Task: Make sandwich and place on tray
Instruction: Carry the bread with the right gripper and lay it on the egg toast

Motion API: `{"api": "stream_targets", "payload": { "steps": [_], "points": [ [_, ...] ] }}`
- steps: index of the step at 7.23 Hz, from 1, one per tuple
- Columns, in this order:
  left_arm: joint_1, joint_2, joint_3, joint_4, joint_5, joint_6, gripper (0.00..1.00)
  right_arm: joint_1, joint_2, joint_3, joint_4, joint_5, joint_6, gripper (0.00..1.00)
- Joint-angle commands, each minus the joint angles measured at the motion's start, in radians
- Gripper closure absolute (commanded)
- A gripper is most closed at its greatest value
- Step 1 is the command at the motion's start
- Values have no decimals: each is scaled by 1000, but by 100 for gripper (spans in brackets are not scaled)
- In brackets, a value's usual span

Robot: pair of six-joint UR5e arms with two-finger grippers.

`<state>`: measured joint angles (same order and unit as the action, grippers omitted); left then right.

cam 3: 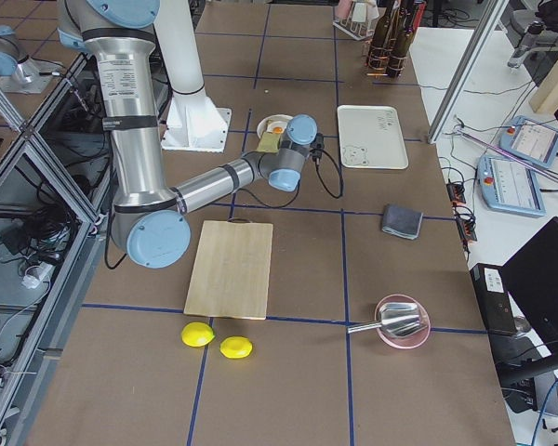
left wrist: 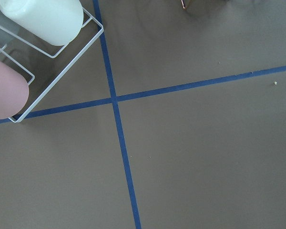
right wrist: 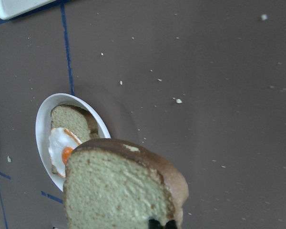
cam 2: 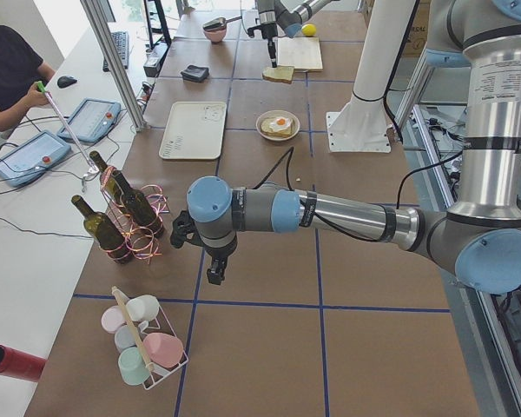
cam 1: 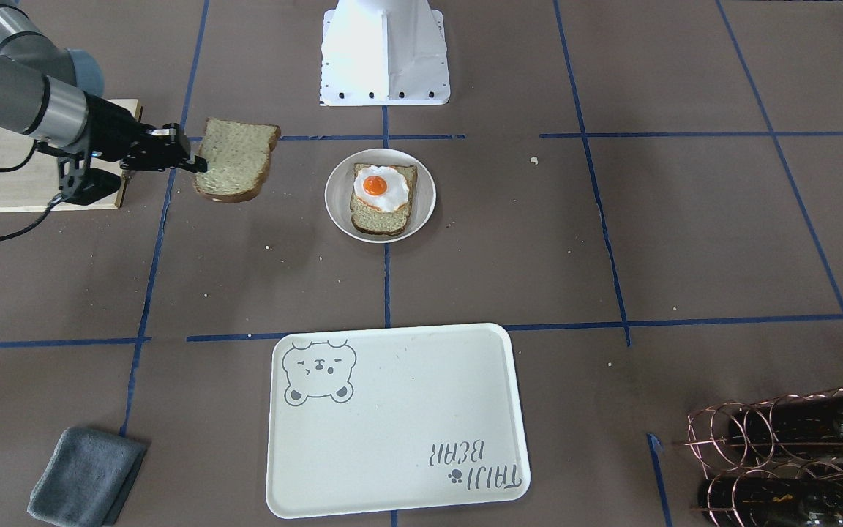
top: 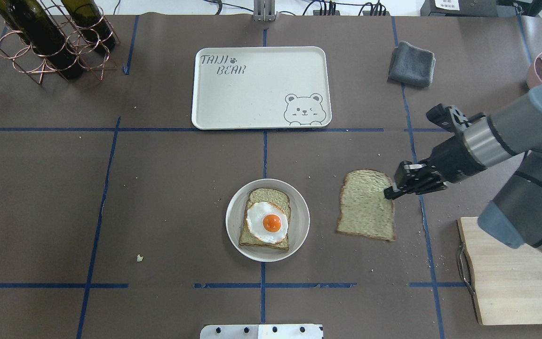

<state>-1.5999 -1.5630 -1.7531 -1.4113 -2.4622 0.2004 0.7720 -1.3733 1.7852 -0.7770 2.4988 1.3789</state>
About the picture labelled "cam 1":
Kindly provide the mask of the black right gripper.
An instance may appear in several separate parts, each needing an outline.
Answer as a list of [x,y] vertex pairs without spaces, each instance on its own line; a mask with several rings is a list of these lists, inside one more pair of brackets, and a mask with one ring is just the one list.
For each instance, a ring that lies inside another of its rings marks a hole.
[[132,171],[208,171],[207,160],[192,154],[180,124],[141,123],[123,107],[93,94],[87,94],[85,100],[90,149],[100,153],[101,160],[119,162]]

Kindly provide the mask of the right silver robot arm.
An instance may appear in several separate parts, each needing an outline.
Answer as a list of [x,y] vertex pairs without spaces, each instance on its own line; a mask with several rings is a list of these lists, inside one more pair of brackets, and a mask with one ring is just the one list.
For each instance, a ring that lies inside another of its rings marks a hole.
[[137,171],[207,170],[178,124],[141,123],[104,90],[91,54],[58,47],[16,2],[0,1],[0,129],[38,141],[64,178],[89,176],[94,159]]

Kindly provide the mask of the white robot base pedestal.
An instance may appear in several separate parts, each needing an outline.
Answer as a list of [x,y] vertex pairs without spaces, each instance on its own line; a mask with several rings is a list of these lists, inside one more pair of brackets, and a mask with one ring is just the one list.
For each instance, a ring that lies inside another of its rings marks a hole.
[[319,103],[445,105],[452,95],[443,13],[427,1],[339,1],[323,14]]

